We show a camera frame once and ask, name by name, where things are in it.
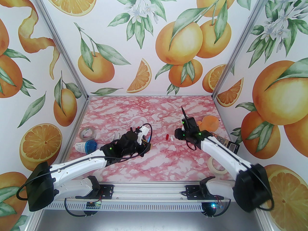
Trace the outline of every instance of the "black cable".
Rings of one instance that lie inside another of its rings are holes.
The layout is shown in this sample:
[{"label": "black cable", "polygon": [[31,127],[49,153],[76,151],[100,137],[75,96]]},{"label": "black cable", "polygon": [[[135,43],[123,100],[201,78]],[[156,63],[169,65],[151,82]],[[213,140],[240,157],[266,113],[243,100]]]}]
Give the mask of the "black cable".
[{"label": "black cable", "polygon": [[82,218],[82,217],[90,216],[90,215],[87,215],[87,214],[76,215],[76,214],[70,212],[70,211],[68,210],[67,206],[66,206],[66,198],[64,199],[64,208],[65,208],[65,210],[66,210],[67,213],[69,213],[71,216],[76,217],[76,218]]},{"label": "black cable", "polygon": [[111,156],[94,156],[94,157],[84,158],[84,159],[82,159],[82,160],[80,160],[80,161],[77,161],[77,162],[74,162],[74,163],[65,165],[65,166],[63,166],[63,167],[61,167],[61,168],[58,168],[58,169],[55,169],[55,170],[53,170],[53,171],[47,172],[47,173],[45,173],[45,174],[36,176],[36,177],[32,178],[31,180],[29,180],[28,182],[25,182],[25,183],[17,190],[17,192],[16,192],[16,197],[17,197],[19,200],[27,201],[28,198],[22,198],[22,197],[20,197],[20,195],[19,195],[20,191],[21,191],[27,184],[29,184],[30,182],[36,180],[37,178],[40,178],[40,177],[45,176],[45,175],[48,175],[48,174],[55,173],[55,172],[57,172],[58,170],[64,170],[64,169],[66,169],[67,167],[70,167],[70,166],[75,165],[75,164],[77,164],[77,163],[81,163],[81,162],[84,162],[84,161],[88,161],[88,160],[94,159],[94,158],[111,158],[111,159],[120,159],[120,160],[121,160],[121,159],[124,159],[124,161],[126,161],[126,160],[128,160],[128,159],[136,158],[136,157],[142,155],[142,154],[145,153],[145,151],[148,149],[148,147],[149,147],[149,145],[150,145],[150,142],[151,142],[151,140],[152,140],[152,135],[153,135],[153,128],[152,128],[151,124],[145,123],[145,124],[143,124],[142,126],[144,126],[144,125],[149,125],[149,126],[150,126],[150,128],[151,128],[151,134],[150,134],[149,142],[148,142],[147,146],[145,147],[145,149],[144,149],[144,151],[143,151],[142,153],[140,153],[140,154],[138,154],[138,155],[135,155],[135,156],[131,156],[131,157],[129,157],[129,158],[127,158],[127,157],[111,157]]},{"label": "black cable", "polygon": [[251,170],[251,168],[249,168],[247,165],[245,165],[244,163],[242,163],[240,160],[238,160],[236,157],[234,157],[227,149],[225,149],[223,146],[221,146],[220,144],[210,140],[209,138],[206,138],[207,140],[211,141],[213,144],[217,145],[218,147],[220,147],[221,149],[223,149],[225,152],[227,152],[231,157],[233,157],[237,162],[239,162],[241,165],[243,165],[248,171],[250,171],[261,183],[262,185],[264,186],[264,188],[266,189],[267,193],[269,194],[270,196],[270,200],[271,200],[271,204],[272,206],[268,209],[265,209],[265,208],[262,208],[262,207],[257,207],[258,209],[260,210],[264,210],[264,211],[271,211],[274,209],[274,206],[275,206],[275,203],[274,203],[274,199],[273,199],[273,196],[271,194],[271,191],[268,189],[268,187],[265,185],[265,183],[260,179],[260,177]]}]

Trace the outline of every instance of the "wall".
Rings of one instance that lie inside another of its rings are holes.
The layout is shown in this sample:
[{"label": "wall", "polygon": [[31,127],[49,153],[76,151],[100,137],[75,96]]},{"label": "wall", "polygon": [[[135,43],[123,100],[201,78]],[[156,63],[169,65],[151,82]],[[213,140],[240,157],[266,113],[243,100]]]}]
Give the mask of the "wall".
[{"label": "wall", "polygon": [[215,100],[239,156],[265,166],[275,230],[308,228],[307,9],[308,0],[269,0]]},{"label": "wall", "polygon": [[38,163],[61,155],[85,102],[50,37],[30,0],[0,0],[1,231],[24,229],[31,213],[16,191]]},{"label": "wall", "polygon": [[[256,2],[41,1],[87,92],[96,95],[210,95],[218,77],[216,72],[206,74],[227,63],[250,15],[249,9]],[[170,23],[175,21],[173,29]],[[173,31],[179,33],[174,34],[169,50]],[[209,76],[213,79],[211,86],[207,84]]]}]

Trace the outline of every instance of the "tape roll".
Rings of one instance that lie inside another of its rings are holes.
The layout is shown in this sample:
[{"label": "tape roll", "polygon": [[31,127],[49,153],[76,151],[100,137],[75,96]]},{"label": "tape roll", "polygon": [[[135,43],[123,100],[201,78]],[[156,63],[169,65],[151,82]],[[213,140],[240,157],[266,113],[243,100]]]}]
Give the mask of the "tape roll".
[{"label": "tape roll", "polygon": [[82,141],[95,140],[96,132],[92,127],[87,127],[87,128],[80,131],[79,138]]},{"label": "tape roll", "polygon": [[213,157],[211,156],[209,159],[208,159],[208,168],[209,170],[213,173],[213,174],[219,174],[219,175],[224,175],[226,174],[228,171],[226,169],[224,170],[218,170],[214,167],[213,165]]}]

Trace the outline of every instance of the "blue bottle cap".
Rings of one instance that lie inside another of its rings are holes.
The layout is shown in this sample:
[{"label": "blue bottle cap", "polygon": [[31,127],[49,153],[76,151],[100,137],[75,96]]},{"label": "blue bottle cap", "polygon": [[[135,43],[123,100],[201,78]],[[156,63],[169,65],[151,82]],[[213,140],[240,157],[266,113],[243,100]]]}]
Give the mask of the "blue bottle cap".
[{"label": "blue bottle cap", "polygon": [[85,144],[86,154],[91,154],[92,152],[95,152],[96,147],[97,147],[97,142],[95,140],[87,141]]}]

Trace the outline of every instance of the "plastic bottle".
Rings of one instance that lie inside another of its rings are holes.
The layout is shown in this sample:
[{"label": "plastic bottle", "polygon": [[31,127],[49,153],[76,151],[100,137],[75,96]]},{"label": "plastic bottle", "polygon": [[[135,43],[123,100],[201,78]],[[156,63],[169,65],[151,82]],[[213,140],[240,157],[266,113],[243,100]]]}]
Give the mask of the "plastic bottle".
[{"label": "plastic bottle", "polygon": [[75,149],[78,152],[91,154],[97,148],[97,142],[95,140],[84,141],[84,142],[77,142],[75,144]]}]

